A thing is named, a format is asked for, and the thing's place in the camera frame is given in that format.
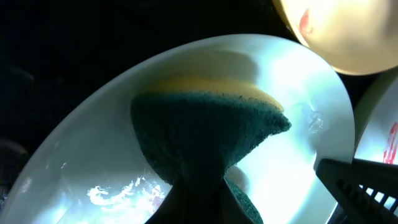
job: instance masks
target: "white plate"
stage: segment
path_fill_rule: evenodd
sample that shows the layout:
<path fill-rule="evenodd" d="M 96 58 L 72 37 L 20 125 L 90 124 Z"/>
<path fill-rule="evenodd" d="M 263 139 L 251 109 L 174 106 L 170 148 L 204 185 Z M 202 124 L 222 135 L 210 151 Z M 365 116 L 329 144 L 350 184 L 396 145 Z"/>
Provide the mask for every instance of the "white plate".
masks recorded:
<path fill-rule="evenodd" d="M 355 158 L 398 165 L 398 69 L 382 74 L 361 98 L 355 108 Z M 383 194 L 378 193 L 380 202 Z M 394 200 L 387 199 L 390 209 Z"/>
<path fill-rule="evenodd" d="M 247 180 L 238 184 L 264 223 L 328 220 L 336 201 L 313 166 L 315 158 L 353 158 L 353 112 L 344 85 L 322 58 L 299 44 L 267 35 L 227 35 L 150 58 L 91 95 L 30 159 L 0 223 L 147 220 L 170 186 L 143 158 L 129 103 L 143 83 L 176 73 L 246 80 L 277 99 L 294 126 L 238 164 Z"/>
<path fill-rule="evenodd" d="M 347 75 L 398 65 L 398 1 L 272 0 L 301 44 Z"/>

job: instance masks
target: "sponge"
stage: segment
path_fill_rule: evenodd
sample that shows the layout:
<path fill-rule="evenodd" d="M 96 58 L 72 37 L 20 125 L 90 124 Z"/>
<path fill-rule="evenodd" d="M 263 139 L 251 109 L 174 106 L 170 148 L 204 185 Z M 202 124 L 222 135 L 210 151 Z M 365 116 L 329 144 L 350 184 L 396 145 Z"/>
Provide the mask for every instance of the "sponge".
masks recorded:
<path fill-rule="evenodd" d="M 253 221 L 253 224 L 263 224 L 264 222 L 262 221 L 260 213 L 250 201 L 250 198 L 234 182 L 228 179 L 226 181 L 232 193 L 234 193 L 236 200 L 238 200 L 242 209 L 246 212 L 246 215 Z"/>
<path fill-rule="evenodd" d="M 252 84 L 181 75 L 147 86 L 131 102 L 132 123 L 147 162 L 196 204 L 217 204 L 223 195 L 236 200 L 225 192 L 230 191 L 226 170 L 266 137 L 290 128 L 282 110 Z M 175 198 L 187 198 L 172 192 Z M 226 205 L 220 200 L 221 207 Z M 191 220 L 183 223 L 199 223 L 210 212 L 202 209 L 192 209 Z"/>

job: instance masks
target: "dish rack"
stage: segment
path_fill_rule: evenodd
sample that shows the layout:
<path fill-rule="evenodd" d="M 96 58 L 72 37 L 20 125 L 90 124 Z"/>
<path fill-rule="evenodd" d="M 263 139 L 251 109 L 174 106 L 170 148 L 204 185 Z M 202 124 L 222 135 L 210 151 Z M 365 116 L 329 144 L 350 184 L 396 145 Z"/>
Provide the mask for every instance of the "dish rack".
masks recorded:
<path fill-rule="evenodd" d="M 322 159 L 317 176 L 351 223 L 398 223 L 398 166 L 353 159 L 352 164 Z M 382 193 L 378 202 L 375 197 Z M 384 205 L 393 199 L 390 209 Z"/>

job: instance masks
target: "white bowl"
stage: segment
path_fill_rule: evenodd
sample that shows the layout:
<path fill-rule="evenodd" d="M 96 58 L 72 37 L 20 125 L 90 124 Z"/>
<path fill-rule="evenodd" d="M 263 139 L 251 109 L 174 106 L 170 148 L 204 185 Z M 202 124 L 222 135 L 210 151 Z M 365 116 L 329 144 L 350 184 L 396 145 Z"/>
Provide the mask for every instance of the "white bowl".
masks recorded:
<path fill-rule="evenodd" d="M 278 100 L 293 127 L 239 162 L 246 182 L 237 184 L 244 185 L 264 223 L 328 220 L 336 201 L 313 167 L 322 157 L 353 158 L 354 120 L 344 85 L 322 58 L 299 44 L 227 35 L 150 58 L 92 94 L 32 156 L 0 223 L 147 220 L 170 186 L 143 158 L 129 104 L 143 84 L 176 73 L 246 80 Z"/>
<path fill-rule="evenodd" d="M 347 75 L 398 65 L 396 0 L 272 0 L 301 44 Z"/>
<path fill-rule="evenodd" d="M 398 165 L 398 69 L 381 75 L 355 108 L 356 159 Z M 378 193 L 380 202 L 383 194 Z M 387 199 L 390 209 L 394 200 Z"/>

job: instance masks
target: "yellow sponge layer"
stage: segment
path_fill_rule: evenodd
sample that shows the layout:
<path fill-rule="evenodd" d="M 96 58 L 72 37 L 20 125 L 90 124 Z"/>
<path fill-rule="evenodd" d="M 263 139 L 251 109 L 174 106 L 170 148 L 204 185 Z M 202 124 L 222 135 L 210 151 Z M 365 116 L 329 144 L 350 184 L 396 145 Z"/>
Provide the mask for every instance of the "yellow sponge layer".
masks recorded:
<path fill-rule="evenodd" d="M 241 96 L 245 100 L 258 100 L 274 105 L 280 111 L 284 108 L 272 96 L 259 90 L 256 85 L 227 78 L 210 78 L 194 75 L 174 75 L 151 83 L 140 93 L 183 93 L 201 92 L 214 95 Z"/>

